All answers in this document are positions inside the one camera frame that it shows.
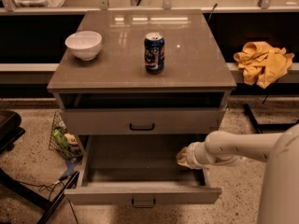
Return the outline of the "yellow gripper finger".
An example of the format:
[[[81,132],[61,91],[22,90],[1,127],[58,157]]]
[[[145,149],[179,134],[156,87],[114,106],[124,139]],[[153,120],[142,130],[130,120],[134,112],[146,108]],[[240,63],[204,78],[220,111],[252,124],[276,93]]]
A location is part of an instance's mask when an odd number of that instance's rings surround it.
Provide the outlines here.
[[[187,153],[187,148],[184,147],[178,154],[177,154],[177,158],[178,159],[182,159],[186,156]]]
[[[185,158],[177,159],[177,163],[180,166],[184,166],[184,167],[190,168],[190,165],[188,164],[188,162],[186,161]]]

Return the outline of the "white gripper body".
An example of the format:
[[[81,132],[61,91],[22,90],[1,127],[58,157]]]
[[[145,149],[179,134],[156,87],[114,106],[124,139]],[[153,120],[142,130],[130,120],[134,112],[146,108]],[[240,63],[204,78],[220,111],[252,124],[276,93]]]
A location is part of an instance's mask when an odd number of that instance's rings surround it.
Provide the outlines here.
[[[186,149],[186,162],[191,169],[203,169],[209,164],[206,147],[203,142],[191,143]]]

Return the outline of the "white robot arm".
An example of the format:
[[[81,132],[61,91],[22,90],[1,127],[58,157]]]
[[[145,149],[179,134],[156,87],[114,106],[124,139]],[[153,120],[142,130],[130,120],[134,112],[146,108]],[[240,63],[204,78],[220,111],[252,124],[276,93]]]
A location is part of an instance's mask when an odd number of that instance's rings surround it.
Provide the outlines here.
[[[283,133],[210,133],[177,154],[191,169],[235,165],[242,158],[266,163],[257,224],[299,224],[299,125]]]

